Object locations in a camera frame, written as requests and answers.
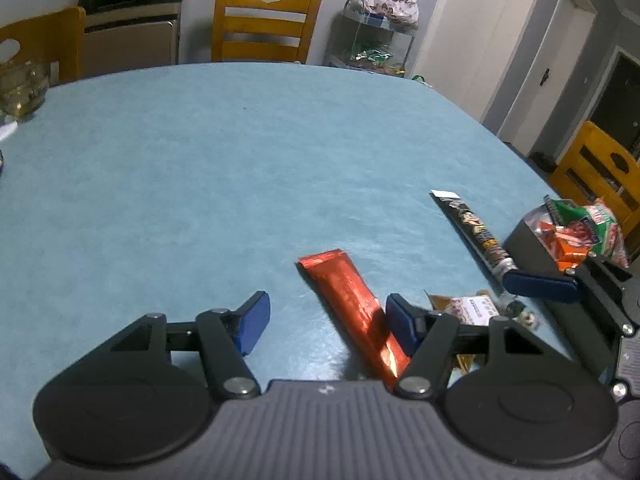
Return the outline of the orange small snack packet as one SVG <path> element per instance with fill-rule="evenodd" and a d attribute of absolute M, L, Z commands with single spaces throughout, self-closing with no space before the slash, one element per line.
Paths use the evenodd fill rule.
<path fill-rule="evenodd" d="M 589 246 L 569 226 L 539 222 L 539 239 L 561 272 L 574 268 L 588 256 Z"/>

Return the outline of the green shrimp chips bag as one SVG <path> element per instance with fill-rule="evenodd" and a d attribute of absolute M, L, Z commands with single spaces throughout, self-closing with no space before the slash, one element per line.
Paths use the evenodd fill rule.
<path fill-rule="evenodd" d="M 609 258 L 623 268 L 629 266 L 622 229 L 612 210 L 602 200 L 577 206 L 567 200 L 552 200 L 546 196 L 544 206 L 549 216 L 549 220 L 544 222 L 573 228 L 589 246 L 588 256 L 595 254 Z"/>

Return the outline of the red orange long snack bar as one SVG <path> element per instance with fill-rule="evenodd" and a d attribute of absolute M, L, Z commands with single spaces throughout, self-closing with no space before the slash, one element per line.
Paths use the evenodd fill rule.
<path fill-rule="evenodd" d="M 347 252 L 332 249 L 303 256 L 299 265 L 317 285 L 324 300 L 366 360 L 375 378 L 393 388 L 410 358 L 390 331 L 385 311 Z"/>

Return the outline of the long dark cartoon snack tube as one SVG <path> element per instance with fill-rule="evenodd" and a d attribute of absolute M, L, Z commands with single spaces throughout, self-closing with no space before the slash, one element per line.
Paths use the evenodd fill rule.
<path fill-rule="evenodd" d="M 498 238 L 457 193 L 431 190 L 431 196 L 499 282 L 518 268 Z"/>

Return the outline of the pink item clear packet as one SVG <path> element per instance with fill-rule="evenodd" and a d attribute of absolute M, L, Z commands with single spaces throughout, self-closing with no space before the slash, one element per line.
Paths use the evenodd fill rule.
<path fill-rule="evenodd" d="M 481 289 L 471 296 L 427 294 L 427 298 L 435 311 L 454 316 L 462 325 L 487 326 L 489 320 L 499 314 L 494 296 L 488 289 Z"/>

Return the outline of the right wooden chair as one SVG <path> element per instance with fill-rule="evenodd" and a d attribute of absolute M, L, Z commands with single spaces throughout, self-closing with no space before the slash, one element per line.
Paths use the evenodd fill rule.
<path fill-rule="evenodd" d="M 578 205 L 600 198 L 627 242 L 639 232 L 639 163 L 593 122 L 582 124 L 548 182 Z"/>

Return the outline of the wooden chair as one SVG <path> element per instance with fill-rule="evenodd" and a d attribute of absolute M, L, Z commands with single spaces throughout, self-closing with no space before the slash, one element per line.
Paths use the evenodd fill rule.
<path fill-rule="evenodd" d="M 70 6 L 58 12 L 4 25 L 1 41 L 15 40 L 20 45 L 8 63 L 56 63 L 59 84 L 79 80 L 82 77 L 85 21 L 85 9 Z"/>
<path fill-rule="evenodd" d="M 578 205 L 600 198 L 627 242 L 639 232 L 639 163 L 593 122 L 582 124 L 548 182 Z"/>
<path fill-rule="evenodd" d="M 213 62 L 307 62 L 322 0 L 215 0 Z"/>

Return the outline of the glass shelf cart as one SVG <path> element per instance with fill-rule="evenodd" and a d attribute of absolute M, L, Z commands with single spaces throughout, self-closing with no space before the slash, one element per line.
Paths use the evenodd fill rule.
<path fill-rule="evenodd" d="M 371 13 L 364 0 L 346 0 L 334 23 L 327 66 L 404 78 L 416 26 Z"/>

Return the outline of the middle wooden chair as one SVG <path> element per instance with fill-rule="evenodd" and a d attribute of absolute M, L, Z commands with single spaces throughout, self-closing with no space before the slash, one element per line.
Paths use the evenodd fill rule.
<path fill-rule="evenodd" d="M 215 0 L 213 62 L 307 62 L 322 0 Z"/>

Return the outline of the beige cabinet under dispenser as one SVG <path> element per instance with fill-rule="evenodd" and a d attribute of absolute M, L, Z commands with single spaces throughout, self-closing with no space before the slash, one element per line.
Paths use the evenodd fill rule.
<path fill-rule="evenodd" d="M 176 65 L 180 14 L 180 3 L 153 3 L 88 15 L 82 76 Z"/>

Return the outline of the white Dove plastic bag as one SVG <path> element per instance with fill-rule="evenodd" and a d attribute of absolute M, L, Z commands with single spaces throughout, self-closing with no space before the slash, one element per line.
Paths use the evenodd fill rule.
<path fill-rule="evenodd" d="M 420 11 L 418 0 L 364 0 L 370 13 L 380 14 L 388 20 L 408 26 L 416 26 Z"/>

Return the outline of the glass bowl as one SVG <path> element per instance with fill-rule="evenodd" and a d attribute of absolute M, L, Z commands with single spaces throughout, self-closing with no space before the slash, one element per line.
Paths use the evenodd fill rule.
<path fill-rule="evenodd" d="M 9 62 L 1 66 L 1 110 L 22 120 L 43 104 L 50 86 L 50 65 Z"/>

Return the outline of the left wooden chair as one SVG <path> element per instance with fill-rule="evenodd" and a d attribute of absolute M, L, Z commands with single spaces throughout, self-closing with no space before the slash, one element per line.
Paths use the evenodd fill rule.
<path fill-rule="evenodd" d="M 8 63 L 56 63 L 59 84 L 79 80 L 82 77 L 85 21 L 85 9 L 70 6 L 58 12 L 4 25 L 1 41 L 15 40 L 20 45 Z"/>

